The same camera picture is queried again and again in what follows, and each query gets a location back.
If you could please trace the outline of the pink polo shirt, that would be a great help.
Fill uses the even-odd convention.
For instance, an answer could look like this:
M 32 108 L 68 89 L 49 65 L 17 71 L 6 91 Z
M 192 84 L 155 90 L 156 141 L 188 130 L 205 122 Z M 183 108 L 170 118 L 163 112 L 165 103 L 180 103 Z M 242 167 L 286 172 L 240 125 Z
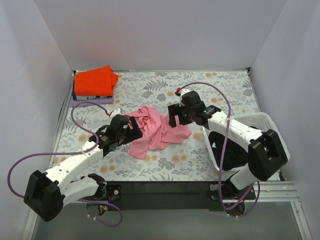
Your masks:
M 186 125 L 171 127 L 169 116 L 162 116 L 155 108 L 142 106 L 127 114 L 134 117 L 143 136 L 134 140 L 128 153 L 138 159 L 143 159 L 149 150 L 164 150 L 170 144 L 182 144 L 192 131 Z

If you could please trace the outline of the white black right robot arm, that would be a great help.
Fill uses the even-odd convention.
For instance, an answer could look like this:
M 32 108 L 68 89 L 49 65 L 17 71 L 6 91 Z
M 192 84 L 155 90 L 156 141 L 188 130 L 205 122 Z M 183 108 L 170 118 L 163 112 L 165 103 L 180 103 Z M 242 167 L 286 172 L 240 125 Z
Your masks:
M 241 199 L 255 182 L 267 181 L 290 159 L 288 148 L 274 129 L 262 130 L 232 119 L 220 108 L 206 106 L 194 90 L 177 89 L 179 103 L 168 106 L 169 125 L 196 123 L 210 132 L 212 154 L 220 158 L 223 170 L 230 156 L 242 160 L 239 170 L 226 181 L 218 177 L 217 194 L 220 198 Z

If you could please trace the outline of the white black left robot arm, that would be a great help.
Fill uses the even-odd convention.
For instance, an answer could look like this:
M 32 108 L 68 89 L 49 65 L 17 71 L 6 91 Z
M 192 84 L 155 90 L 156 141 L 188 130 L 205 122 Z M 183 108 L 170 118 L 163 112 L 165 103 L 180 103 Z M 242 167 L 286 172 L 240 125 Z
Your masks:
M 28 180 L 23 201 L 45 222 L 53 220 L 66 205 L 88 198 L 102 200 L 107 195 L 106 180 L 91 173 L 79 176 L 87 167 L 102 160 L 117 147 L 131 143 L 143 136 L 136 119 L 115 115 L 109 125 L 104 125 L 80 149 L 62 163 L 45 172 L 36 170 Z

